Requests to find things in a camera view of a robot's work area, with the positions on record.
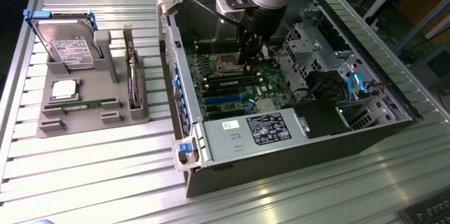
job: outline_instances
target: white label sticker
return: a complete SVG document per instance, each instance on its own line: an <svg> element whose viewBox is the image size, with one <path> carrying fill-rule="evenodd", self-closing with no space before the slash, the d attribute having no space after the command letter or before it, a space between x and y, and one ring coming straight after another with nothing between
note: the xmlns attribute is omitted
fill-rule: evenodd
<svg viewBox="0 0 450 224"><path fill-rule="evenodd" d="M94 63L86 40L52 41L66 65Z"/></svg>
<svg viewBox="0 0 450 224"><path fill-rule="evenodd" d="M225 130L234 129L239 127L239 122L238 120L227 121L222 123L222 126Z"/></svg>

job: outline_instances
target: circuit board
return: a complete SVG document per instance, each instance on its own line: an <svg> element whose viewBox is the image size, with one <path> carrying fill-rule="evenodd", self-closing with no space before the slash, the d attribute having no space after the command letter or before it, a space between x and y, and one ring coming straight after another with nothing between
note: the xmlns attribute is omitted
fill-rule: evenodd
<svg viewBox="0 0 450 224"><path fill-rule="evenodd" d="M204 121L275 111L293 93L275 63L261 63L243 75L233 53L188 54L188 65Z"/></svg>

